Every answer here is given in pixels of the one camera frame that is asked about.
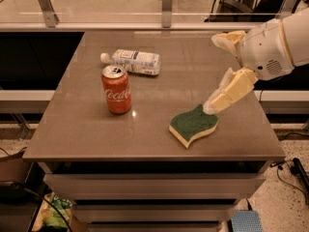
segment sponge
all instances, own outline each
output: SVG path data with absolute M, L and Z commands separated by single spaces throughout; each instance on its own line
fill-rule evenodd
M 217 123 L 218 118 L 213 114 L 206 114 L 199 104 L 193 110 L 175 116 L 169 125 L 169 131 L 188 148 L 195 139 L 214 132 Z

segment table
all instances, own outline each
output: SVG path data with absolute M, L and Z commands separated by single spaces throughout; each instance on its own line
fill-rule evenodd
M 239 68 L 212 44 L 215 33 L 84 34 L 24 159 L 40 163 L 45 182 L 74 203 L 90 231 L 136 231 L 145 222 L 154 231 L 216 231 L 284 159 L 253 93 L 220 112 L 215 132 L 189 149 L 168 130 L 175 115 L 207 100 L 228 68 Z M 158 76 L 129 75 L 132 108 L 123 115 L 107 109 L 100 80 L 100 54 L 117 48 L 162 57 Z

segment speckled floor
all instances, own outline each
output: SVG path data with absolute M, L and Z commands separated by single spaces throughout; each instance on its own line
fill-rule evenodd
M 302 124 L 271 124 L 279 138 L 283 138 L 289 132 L 305 133 Z M 20 137 L 18 125 L 0 124 L 0 147 L 9 154 L 18 152 L 26 147 L 37 125 L 32 124 L 31 131 L 24 140 Z M 304 169 L 309 171 L 309 137 L 291 135 L 280 144 L 286 153 L 287 163 L 283 169 L 278 167 L 269 168 L 265 175 L 266 181 L 249 198 L 254 211 L 257 211 L 265 232 L 306 232 L 309 231 L 309 206 L 305 203 L 304 194 L 299 190 L 305 190 L 299 179 L 292 175 L 289 166 L 293 165 L 294 158 L 300 159 Z M 283 181 L 298 187 L 293 188 Z M 247 201 L 241 200 L 239 210 L 247 210 Z M 227 224 L 222 225 L 221 232 L 228 231 Z

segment white bottle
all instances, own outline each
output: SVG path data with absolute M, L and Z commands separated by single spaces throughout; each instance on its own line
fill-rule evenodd
M 112 59 L 108 53 L 101 53 L 100 61 L 103 64 L 123 66 L 129 73 L 158 75 L 161 69 L 159 54 L 134 50 L 118 49 L 113 53 Z

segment red coca-cola can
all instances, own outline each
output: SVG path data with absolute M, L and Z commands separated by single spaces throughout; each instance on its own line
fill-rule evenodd
M 128 112 L 131 109 L 131 93 L 125 68 L 107 66 L 102 71 L 101 79 L 108 109 L 116 114 Z

